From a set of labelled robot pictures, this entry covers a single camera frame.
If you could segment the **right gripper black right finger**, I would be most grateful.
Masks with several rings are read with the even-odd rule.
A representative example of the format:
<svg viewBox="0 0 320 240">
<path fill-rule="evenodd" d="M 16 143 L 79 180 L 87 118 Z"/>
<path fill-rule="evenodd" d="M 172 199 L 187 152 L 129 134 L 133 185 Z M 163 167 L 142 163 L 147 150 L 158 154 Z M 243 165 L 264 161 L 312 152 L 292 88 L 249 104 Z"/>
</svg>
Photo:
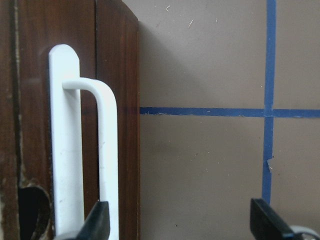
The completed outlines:
<svg viewBox="0 0 320 240">
<path fill-rule="evenodd" d="M 256 240 L 318 240 L 311 228 L 288 225 L 262 198 L 250 200 L 250 231 Z"/>
</svg>

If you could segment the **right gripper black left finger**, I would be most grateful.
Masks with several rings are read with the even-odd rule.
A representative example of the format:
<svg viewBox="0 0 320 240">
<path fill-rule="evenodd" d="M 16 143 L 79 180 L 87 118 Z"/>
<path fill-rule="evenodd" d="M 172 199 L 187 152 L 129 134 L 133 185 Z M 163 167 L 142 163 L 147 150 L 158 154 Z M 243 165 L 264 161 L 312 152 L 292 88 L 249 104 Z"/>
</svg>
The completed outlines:
<svg viewBox="0 0 320 240">
<path fill-rule="evenodd" d="M 108 201 L 97 201 L 79 231 L 64 233 L 57 240 L 108 240 L 110 210 Z"/>
</svg>

